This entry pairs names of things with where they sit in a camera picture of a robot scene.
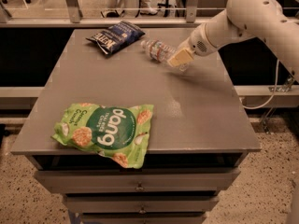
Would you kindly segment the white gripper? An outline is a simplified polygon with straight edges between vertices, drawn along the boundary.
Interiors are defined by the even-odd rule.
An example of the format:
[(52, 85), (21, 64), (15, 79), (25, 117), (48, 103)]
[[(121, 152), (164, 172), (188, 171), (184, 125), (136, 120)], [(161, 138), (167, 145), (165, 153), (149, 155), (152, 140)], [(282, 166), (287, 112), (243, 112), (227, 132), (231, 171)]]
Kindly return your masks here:
[(190, 36), (178, 45), (179, 50), (175, 50), (167, 59), (167, 63), (172, 67), (179, 67), (190, 63), (193, 54), (207, 56), (218, 49), (209, 41), (206, 33), (207, 24), (200, 24), (195, 28)]

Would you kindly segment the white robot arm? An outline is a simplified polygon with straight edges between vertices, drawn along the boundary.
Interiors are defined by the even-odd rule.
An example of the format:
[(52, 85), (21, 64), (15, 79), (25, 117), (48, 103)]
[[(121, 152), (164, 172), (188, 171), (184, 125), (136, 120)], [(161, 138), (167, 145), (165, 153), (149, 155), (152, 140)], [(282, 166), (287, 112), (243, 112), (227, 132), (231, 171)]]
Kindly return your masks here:
[(253, 37), (263, 41), (299, 81), (299, 24), (283, 14), (276, 0), (228, 0), (226, 9), (197, 26), (178, 49), (207, 56)]

